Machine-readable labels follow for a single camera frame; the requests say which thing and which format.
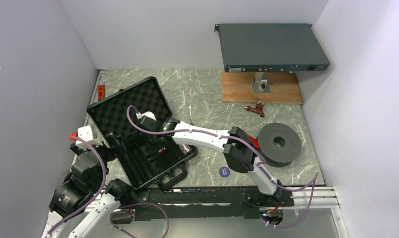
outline gray wall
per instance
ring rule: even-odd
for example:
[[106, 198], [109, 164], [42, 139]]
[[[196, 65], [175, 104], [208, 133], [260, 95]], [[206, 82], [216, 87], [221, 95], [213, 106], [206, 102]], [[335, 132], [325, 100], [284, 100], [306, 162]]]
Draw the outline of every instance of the gray wall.
[[0, 1], [0, 238], [42, 235], [95, 80], [59, 1]]
[[299, 74], [303, 112], [351, 237], [399, 237], [399, 1], [330, 0], [332, 65]]
[[217, 23], [316, 23], [328, 0], [61, 0], [96, 68], [223, 67]]

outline black tape roll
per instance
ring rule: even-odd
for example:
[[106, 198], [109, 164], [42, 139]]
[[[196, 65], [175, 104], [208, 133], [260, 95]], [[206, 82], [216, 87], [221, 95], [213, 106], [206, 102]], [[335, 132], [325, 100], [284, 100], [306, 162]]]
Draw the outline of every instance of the black tape roll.
[[257, 140], [266, 163], [273, 167], [285, 167], [291, 164], [302, 151], [299, 135], [281, 123], [265, 125], [260, 130]]

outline case lid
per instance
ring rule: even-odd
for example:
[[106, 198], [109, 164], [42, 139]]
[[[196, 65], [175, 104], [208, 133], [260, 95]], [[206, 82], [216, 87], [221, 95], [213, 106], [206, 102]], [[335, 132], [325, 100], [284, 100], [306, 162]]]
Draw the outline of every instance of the case lid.
[[[115, 135], [121, 135], [125, 140], [137, 132], [127, 118], [129, 105], [134, 105], [140, 113], [153, 112], [159, 121], [164, 121], [173, 114], [157, 79], [153, 76], [90, 105], [87, 113], [105, 139], [105, 135], [112, 132]], [[136, 121], [134, 110], [131, 111], [130, 116], [133, 121]]]

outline gray electronic device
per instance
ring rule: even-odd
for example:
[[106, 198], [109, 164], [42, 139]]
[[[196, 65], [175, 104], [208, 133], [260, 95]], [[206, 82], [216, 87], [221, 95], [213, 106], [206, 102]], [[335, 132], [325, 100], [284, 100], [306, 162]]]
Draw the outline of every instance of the gray electronic device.
[[217, 24], [225, 72], [324, 71], [330, 65], [309, 24]]

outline brown valve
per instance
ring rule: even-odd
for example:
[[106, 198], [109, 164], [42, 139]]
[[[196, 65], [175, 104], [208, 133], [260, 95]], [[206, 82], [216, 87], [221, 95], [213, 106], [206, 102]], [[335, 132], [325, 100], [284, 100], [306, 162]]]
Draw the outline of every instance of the brown valve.
[[260, 117], [264, 117], [264, 112], [263, 112], [263, 107], [264, 107], [264, 103], [262, 101], [259, 101], [256, 105], [255, 108], [251, 108], [249, 106], [245, 106], [245, 110], [250, 111], [250, 112], [254, 112], [260, 115]]

